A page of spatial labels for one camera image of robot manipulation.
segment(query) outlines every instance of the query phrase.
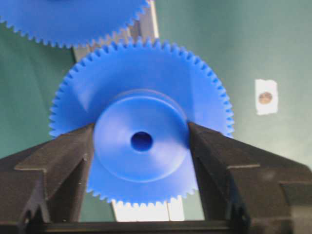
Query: plastic gear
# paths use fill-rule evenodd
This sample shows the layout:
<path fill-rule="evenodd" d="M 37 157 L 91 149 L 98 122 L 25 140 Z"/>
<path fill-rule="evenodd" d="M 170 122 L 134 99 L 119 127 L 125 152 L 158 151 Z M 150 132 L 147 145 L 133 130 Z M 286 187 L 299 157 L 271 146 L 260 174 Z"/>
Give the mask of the plastic gear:
<path fill-rule="evenodd" d="M 147 0 L 0 0 L 0 23 L 43 44 L 85 46 L 139 20 Z"/>
<path fill-rule="evenodd" d="M 231 104 L 191 52 L 158 40 L 102 47 L 64 78 L 50 115 L 54 137 L 95 122 L 87 191 L 130 203 L 197 189 L 188 121 L 231 137 Z"/>

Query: gear rim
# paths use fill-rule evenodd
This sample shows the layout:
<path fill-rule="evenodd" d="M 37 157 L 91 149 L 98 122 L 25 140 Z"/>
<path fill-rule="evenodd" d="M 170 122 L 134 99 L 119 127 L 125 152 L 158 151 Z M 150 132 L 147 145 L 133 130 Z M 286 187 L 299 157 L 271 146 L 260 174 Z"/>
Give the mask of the gear rim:
<path fill-rule="evenodd" d="M 56 98 L 54 99 L 54 106 L 51 108 L 52 114 L 50 116 L 50 119 L 52 121 L 56 121 L 56 115 L 58 112 L 58 104 L 60 100 L 62 99 L 62 96 L 64 92 L 66 92 L 66 87 L 68 87 L 69 83 L 75 78 L 78 72 L 85 69 L 85 67 L 88 66 L 90 62 L 94 62 L 95 60 L 101 58 L 101 56 L 107 56 L 111 55 L 113 53 L 118 53 L 118 51 L 124 51 L 124 50 L 157 50 L 164 53 L 169 53 L 171 55 L 175 55 L 179 57 L 182 60 L 185 60 L 191 67 L 196 68 L 198 71 L 204 74 L 205 78 L 208 78 L 206 81 L 210 80 L 210 84 L 214 86 L 214 88 L 217 90 L 218 97 L 221 100 L 222 107 L 224 110 L 224 121 L 226 123 L 226 131 L 223 132 L 223 134 L 227 135 L 228 137 L 231 137 L 231 132 L 233 131 L 232 124 L 234 123 L 232 119 L 232 111 L 231 111 L 231 104 L 229 103 L 229 97 L 226 94 L 226 91 L 224 87 L 222 86 L 220 80 L 217 78 L 215 73 L 204 63 L 200 60 L 199 57 L 194 56 L 191 52 L 187 52 L 184 48 L 179 48 L 176 45 L 170 45 L 168 43 L 161 44 L 158 40 L 155 43 L 152 43 L 150 40 L 147 40 L 146 43 L 143 43 L 141 39 L 138 40 L 137 43 L 129 42 L 127 44 L 119 43 L 119 44 L 112 44 L 110 46 L 105 46 L 100 50 L 95 51 L 94 53 L 89 54 L 87 57 L 85 57 L 80 63 L 76 64 L 75 67 L 69 72 L 69 74 L 65 77 L 64 82 L 60 85 L 59 91 L 56 93 Z M 51 131 L 51 135 L 58 136 L 61 132 L 57 130 L 57 127 L 55 123 L 51 123 L 50 127 L 53 128 Z M 170 191 L 169 194 L 164 194 L 163 196 L 158 197 L 158 199 L 154 198 L 142 198 L 139 197 L 137 199 L 136 197 L 130 197 L 130 196 L 122 196 L 120 194 L 114 196 L 105 194 L 105 191 L 102 189 L 97 188 L 95 186 L 96 179 L 99 177 L 98 175 L 92 175 L 92 171 L 97 169 L 97 166 L 100 163 L 98 162 L 98 159 L 95 158 L 94 162 L 92 163 L 92 169 L 90 172 L 90 178 L 88 181 L 88 191 L 93 191 L 93 195 L 97 196 L 100 195 L 100 199 L 106 199 L 108 198 L 108 201 L 111 201 L 112 199 L 116 201 L 123 201 L 123 202 L 130 202 L 130 203 L 156 203 L 158 201 L 170 201 L 172 197 L 177 197 L 178 195 L 182 195 L 183 197 L 186 196 L 187 193 L 192 193 L 194 189 L 196 189 L 196 180 L 195 175 L 193 175 L 193 180 L 189 181 L 189 184 L 191 186 L 188 186 L 188 188 L 179 188 L 179 193 L 175 193 L 174 191 Z"/>
<path fill-rule="evenodd" d="M 92 5 L 87 6 L 84 0 L 74 0 L 74 5 L 69 0 L 32 1 L 33 4 L 29 4 L 29 0 L 0 0 L 0 23 L 6 22 L 7 28 L 13 27 L 13 32 L 20 32 L 29 40 L 59 48 L 92 45 L 107 35 L 112 37 L 114 32 L 133 26 L 139 14 L 150 7 L 148 0 L 93 0 Z"/>

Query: blue plastic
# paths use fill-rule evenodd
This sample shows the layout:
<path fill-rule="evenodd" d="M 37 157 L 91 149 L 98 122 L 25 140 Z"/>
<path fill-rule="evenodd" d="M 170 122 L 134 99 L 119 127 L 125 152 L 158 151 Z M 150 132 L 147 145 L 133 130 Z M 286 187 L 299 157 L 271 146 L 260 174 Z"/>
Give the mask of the blue plastic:
<path fill-rule="evenodd" d="M 0 0 L 0 22 L 29 39 L 85 46 L 133 25 L 146 0 Z"/>
<path fill-rule="evenodd" d="M 159 41 L 113 44 L 65 77 L 51 108 L 54 137 L 96 123 L 88 191 L 131 203 L 170 201 L 197 189 L 188 121 L 227 136 L 229 97 L 198 57 Z"/>

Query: green wall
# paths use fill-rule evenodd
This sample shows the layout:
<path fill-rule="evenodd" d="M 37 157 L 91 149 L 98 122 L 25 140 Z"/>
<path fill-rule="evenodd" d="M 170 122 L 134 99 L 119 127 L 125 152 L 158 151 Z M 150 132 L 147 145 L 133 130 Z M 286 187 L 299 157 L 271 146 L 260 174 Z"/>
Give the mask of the green wall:
<path fill-rule="evenodd" d="M 234 138 L 312 167 L 312 1 L 156 0 L 156 9 L 161 38 L 222 80 Z M 256 114 L 255 79 L 277 82 L 277 114 Z"/>
<path fill-rule="evenodd" d="M 0 158 L 50 140 L 54 92 L 72 52 L 29 41 L 0 24 Z"/>

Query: gear tooth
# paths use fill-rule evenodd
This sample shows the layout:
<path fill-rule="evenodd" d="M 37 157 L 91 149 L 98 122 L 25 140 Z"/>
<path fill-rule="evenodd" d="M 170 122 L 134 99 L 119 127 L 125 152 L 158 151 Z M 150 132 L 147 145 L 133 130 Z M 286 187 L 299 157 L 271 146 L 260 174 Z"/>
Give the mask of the gear tooth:
<path fill-rule="evenodd" d="M 97 197 L 99 195 L 99 192 L 93 191 L 92 196 Z"/>
<path fill-rule="evenodd" d="M 51 113 L 51 115 L 49 116 L 49 119 L 52 121 L 56 121 L 57 120 L 57 116 L 54 113 Z"/>
<path fill-rule="evenodd" d="M 23 32 L 23 31 L 20 31 L 20 32 L 19 32 L 19 34 L 20 34 L 20 36 L 21 36 L 21 37 L 26 36 L 26 33 L 25 33 L 25 32 Z"/>
<path fill-rule="evenodd" d="M 233 107 L 229 101 L 225 101 L 223 104 L 225 105 L 227 109 L 231 109 Z"/>
<path fill-rule="evenodd" d="M 160 42 L 159 39 L 156 39 L 156 40 L 155 40 L 155 42 L 154 42 L 154 44 L 153 44 L 153 47 L 154 47 L 155 49 L 161 49 L 161 42 Z"/>
<path fill-rule="evenodd" d="M 58 111 L 58 108 L 55 106 L 50 107 L 50 111 L 55 114 Z"/>
<path fill-rule="evenodd" d="M 111 43 L 111 48 L 112 48 L 112 50 L 118 50 L 118 45 L 117 45 L 117 43 L 114 42 L 114 41 L 112 41 L 112 43 Z"/>
<path fill-rule="evenodd" d="M 49 134 L 53 137 L 58 137 L 56 130 L 49 131 Z"/>
<path fill-rule="evenodd" d="M 194 57 L 194 54 L 192 51 L 189 51 L 187 54 L 186 54 L 186 60 L 191 60 L 192 58 Z"/>
<path fill-rule="evenodd" d="M 226 92 L 226 90 L 225 90 L 225 88 L 223 87 L 223 85 L 219 85 L 219 86 L 217 87 L 217 90 L 218 90 L 218 92 L 219 92 L 220 95 L 222 95 L 223 93 Z"/>
<path fill-rule="evenodd" d="M 59 98 L 54 98 L 52 100 L 52 103 L 55 104 L 55 105 L 59 104 Z"/>
<path fill-rule="evenodd" d="M 61 97 L 61 96 L 63 96 L 63 92 L 59 89 L 59 90 L 56 92 L 56 95 L 57 95 L 58 97 Z"/>
<path fill-rule="evenodd" d="M 223 94 L 220 95 L 223 101 L 228 101 L 230 100 L 230 97 L 228 96 L 228 94 L 226 92 L 224 92 Z"/>
<path fill-rule="evenodd" d="M 70 49 L 72 48 L 72 45 L 71 44 L 64 44 L 64 46 L 66 47 L 66 49 Z"/>
<path fill-rule="evenodd" d="M 125 40 L 123 39 L 123 38 L 120 38 L 119 40 L 118 40 L 118 47 L 120 48 L 120 49 L 124 49 L 125 48 L 125 45 L 126 44 L 126 42 L 125 42 Z"/>
<path fill-rule="evenodd" d="M 99 48 L 99 49 L 96 49 L 92 54 L 91 54 L 91 57 L 92 57 L 92 61 L 93 60 L 96 60 L 98 58 L 100 58 L 101 56 L 105 55 L 106 52 L 104 51 L 103 48 Z"/>
<path fill-rule="evenodd" d="M 8 29 L 10 29 L 11 27 L 13 27 L 13 25 L 11 23 L 9 23 L 8 21 L 6 21 L 6 25 L 5 25 Z"/>
<path fill-rule="evenodd" d="M 83 65 L 81 63 L 76 63 L 75 64 L 75 70 L 77 72 L 81 71 L 83 69 Z"/>
<path fill-rule="evenodd" d="M 234 132 L 234 128 L 231 125 L 228 125 L 228 133 Z"/>
<path fill-rule="evenodd" d="M 62 84 L 59 85 L 59 88 L 64 92 L 64 90 L 67 88 L 67 85 L 64 84 L 64 82 Z"/>
<path fill-rule="evenodd" d="M 100 195 L 99 199 L 102 201 L 102 200 L 105 200 L 106 199 L 106 196 L 105 195 Z"/>
<path fill-rule="evenodd" d="M 127 24 L 130 26 L 130 27 L 133 27 L 135 25 L 135 22 L 131 19 L 127 22 Z"/>
<path fill-rule="evenodd" d="M 227 113 L 228 117 L 232 117 L 234 115 L 233 111 L 231 109 L 228 109 L 225 111 Z"/>
<path fill-rule="evenodd" d="M 51 123 L 49 123 L 49 127 L 52 129 L 51 131 L 55 130 L 54 129 L 54 124 L 55 122 L 54 121 L 51 121 Z"/>
<path fill-rule="evenodd" d="M 171 44 L 169 42 L 164 42 L 162 45 L 162 49 L 166 52 L 171 52 Z"/>
<path fill-rule="evenodd" d="M 18 32 L 19 32 L 19 29 L 16 28 L 16 27 L 13 27 L 13 32 L 14 32 L 14 33 L 18 33 Z"/>
<path fill-rule="evenodd" d="M 226 119 L 226 121 L 227 121 L 228 124 L 234 124 L 234 123 L 235 123 L 235 122 L 234 122 L 234 119 L 233 119 L 232 117 L 228 117 L 228 118 Z"/>
<path fill-rule="evenodd" d="M 49 41 L 46 40 L 46 39 L 43 39 L 43 40 L 42 40 L 42 43 L 43 43 L 44 45 L 48 45 Z"/>
<path fill-rule="evenodd" d="M 35 38 L 35 42 L 40 43 L 41 39 L 40 38 Z"/>
<path fill-rule="evenodd" d="M 133 38 L 132 37 L 128 37 L 128 45 L 132 45 L 133 44 Z"/>
<path fill-rule="evenodd" d="M 141 36 L 137 37 L 136 47 L 138 47 L 138 48 L 142 48 L 143 47 L 143 41 L 142 41 L 142 37 Z"/>
<path fill-rule="evenodd" d="M 109 47 L 107 46 L 107 45 L 104 45 L 103 47 L 102 47 L 102 49 L 103 49 L 103 54 L 108 54 L 109 53 Z"/>
<path fill-rule="evenodd" d="M 144 43 L 144 47 L 146 47 L 146 48 L 151 48 L 152 47 L 152 39 L 151 39 L 151 37 L 147 37 L 146 38 L 146 41 Z"/>
<path fill-rule="evenodd" d="M 140 21 L 140 15 L 139 14 L 133 15 L 133 19 L 136 21 Z"/>
<path fill-rule="evenodd" d="M 175 55 L 179 55 L 179 53 L 180 53 L 180 48 L 179 48 L 179 46 L 176 44 L 176 43 L 173 43 L 172 45 L 171 45 L 171 53 L 173 53 L 173 54 L 175 54 Z"/>

